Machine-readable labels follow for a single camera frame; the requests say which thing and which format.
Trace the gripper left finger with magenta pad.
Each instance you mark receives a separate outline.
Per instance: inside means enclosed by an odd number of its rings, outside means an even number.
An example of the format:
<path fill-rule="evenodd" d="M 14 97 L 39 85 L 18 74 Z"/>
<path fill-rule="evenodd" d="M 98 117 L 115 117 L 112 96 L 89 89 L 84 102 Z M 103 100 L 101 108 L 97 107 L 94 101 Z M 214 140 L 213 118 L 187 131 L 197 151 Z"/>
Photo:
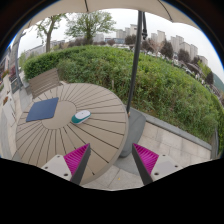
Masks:
<path fill-rule="evenodd" d="M 55 155 L 42 169 L 79 185 L 90 155 L 90 144 L 86 144 L 65 156 Z"/>

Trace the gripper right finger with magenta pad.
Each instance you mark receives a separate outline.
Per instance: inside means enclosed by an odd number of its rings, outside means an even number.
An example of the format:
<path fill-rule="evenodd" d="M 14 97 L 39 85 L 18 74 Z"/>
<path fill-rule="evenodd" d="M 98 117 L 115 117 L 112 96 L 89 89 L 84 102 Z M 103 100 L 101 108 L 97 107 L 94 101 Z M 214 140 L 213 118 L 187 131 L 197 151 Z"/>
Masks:
<path fill-rule="evenodd" d="M 135 143 L 132 144 L 132 155 L 144 185 L 182 169 L 182 166 L 168 155 L 159 155 Z"/>

